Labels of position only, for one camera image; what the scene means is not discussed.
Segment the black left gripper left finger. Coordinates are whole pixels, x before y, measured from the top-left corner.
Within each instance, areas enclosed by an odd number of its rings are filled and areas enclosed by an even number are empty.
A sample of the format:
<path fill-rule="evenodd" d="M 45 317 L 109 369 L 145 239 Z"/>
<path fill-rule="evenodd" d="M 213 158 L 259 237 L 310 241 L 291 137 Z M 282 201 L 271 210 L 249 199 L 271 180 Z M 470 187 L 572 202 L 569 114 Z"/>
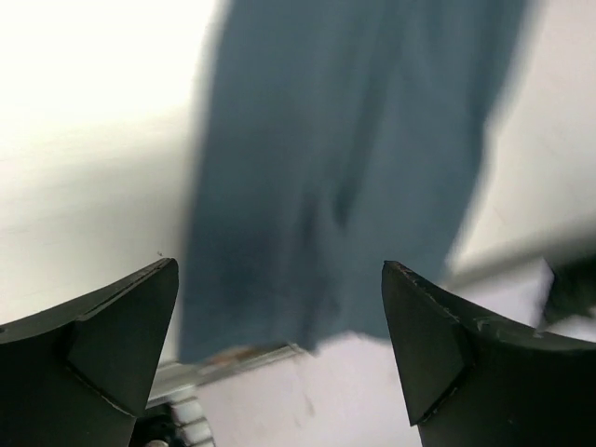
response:
<path fill-rule="evenodd" d="M 179 288 L 164 258 L 1 327 L 4 446 L 126 446 L 144 413 Z"/>

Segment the teal blue t shirt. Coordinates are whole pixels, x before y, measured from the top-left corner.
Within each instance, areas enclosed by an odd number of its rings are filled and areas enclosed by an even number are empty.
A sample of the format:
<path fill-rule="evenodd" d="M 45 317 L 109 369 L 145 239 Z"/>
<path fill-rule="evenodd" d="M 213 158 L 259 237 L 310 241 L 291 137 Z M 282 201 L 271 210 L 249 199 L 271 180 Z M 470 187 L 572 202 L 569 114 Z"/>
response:
<path fill-rule="evenodd" d="M 179 358 L 388 336 L 383 263 L 441 277 L 526 1 L 234 1 L 210 92 Z"/>

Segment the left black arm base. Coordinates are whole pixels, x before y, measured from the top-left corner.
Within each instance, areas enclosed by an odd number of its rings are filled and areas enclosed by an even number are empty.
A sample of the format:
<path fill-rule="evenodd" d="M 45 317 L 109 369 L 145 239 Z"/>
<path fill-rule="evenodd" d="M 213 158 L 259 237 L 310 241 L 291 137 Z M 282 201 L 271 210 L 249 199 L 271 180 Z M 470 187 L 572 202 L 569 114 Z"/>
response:
<path fill-rule="evenodd" d="M 212 430 L 195 396 L 149 407 L 132 431 L 130 447 L 215 447 Z"/>

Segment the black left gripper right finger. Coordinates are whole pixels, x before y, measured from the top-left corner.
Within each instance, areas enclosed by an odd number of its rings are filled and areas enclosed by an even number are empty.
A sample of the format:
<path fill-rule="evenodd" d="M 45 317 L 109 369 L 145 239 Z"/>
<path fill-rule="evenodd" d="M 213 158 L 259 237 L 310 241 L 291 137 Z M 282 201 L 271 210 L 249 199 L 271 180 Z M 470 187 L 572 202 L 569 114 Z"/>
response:
<path fill-rule="evenodd" d="M 591 446 L 595 345 L 453 295 L 397 262 L 382 273 L 410 423 L 425 446 Z"/>

